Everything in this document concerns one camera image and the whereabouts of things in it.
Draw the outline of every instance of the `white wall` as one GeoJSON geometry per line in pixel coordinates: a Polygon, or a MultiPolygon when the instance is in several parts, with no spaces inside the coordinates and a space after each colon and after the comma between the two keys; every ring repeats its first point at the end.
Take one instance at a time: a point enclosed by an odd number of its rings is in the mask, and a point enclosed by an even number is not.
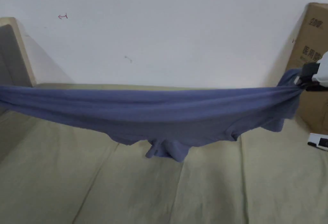
{"type": "Polygon", "coordinates": [[[25,27],[39,83],[258,87],[286,66],[306,3],[0,0],[25,27]],[[59,19],[65,15],[68,19],[59,19]],[[38,44],[44,51],[36,52],[38,44]]]}

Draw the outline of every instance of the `red arrow drawing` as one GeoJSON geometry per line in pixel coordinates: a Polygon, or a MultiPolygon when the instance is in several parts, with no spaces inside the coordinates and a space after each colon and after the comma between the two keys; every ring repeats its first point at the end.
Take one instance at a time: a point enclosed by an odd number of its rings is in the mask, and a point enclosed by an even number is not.
{"type": "Polygon", "coordinates": [[[67,17],[67,13],[65,13],[65,16],[61,16],[61,15],[59,15],[58,18],[59,18],[59,19],[62,19],[62,18],[68,18],[68,17],[67,17]]]}

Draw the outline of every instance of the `cardboard box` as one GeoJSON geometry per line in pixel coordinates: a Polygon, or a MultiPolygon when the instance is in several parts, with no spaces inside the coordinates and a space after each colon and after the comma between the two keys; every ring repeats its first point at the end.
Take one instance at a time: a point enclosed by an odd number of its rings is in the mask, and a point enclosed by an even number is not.
{"type": "MultiPolygon", "coordinates": [[[[328,51],[328,4],[310,3],[287,69],[317,62],[328,51]]],[[[298,115],[311,132],[328,134],[328,92],[306,92],[300,98],[298,115]]]]}

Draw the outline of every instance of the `blue t-shirt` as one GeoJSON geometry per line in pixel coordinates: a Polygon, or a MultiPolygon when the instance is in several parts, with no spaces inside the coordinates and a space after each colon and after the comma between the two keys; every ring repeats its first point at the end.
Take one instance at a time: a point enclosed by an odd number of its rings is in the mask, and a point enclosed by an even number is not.
{"type": "Polygon", "coordinates": [[[148,140],[147,157],[182,161],[192,146],[236,140],[263,127],[281,131],[303,89],[287,71],[277,87],[185,91],[58,90],[0,86],[0,106],[108,134],[126,145],[148,140]]]}

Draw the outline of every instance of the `wall mark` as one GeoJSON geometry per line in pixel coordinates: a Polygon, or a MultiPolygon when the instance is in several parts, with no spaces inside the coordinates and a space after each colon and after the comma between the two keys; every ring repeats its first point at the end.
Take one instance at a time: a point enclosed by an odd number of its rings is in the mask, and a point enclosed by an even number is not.
{"type": "Polygon", "coordinates": [[[130,63],[132,63],[132,59],[129,58],[128,56],[124,56],[124,58],[130,60],[130,63]]]}
{"type": "Polygon", "coordinates": [[[62,18],[68,18],[68,17],[67,17],[67,13],[65,13],[65,16],[61,16],[61,15],[59,15],[58,18],[59,18],[59,19],[62,19],[62,18]]]}

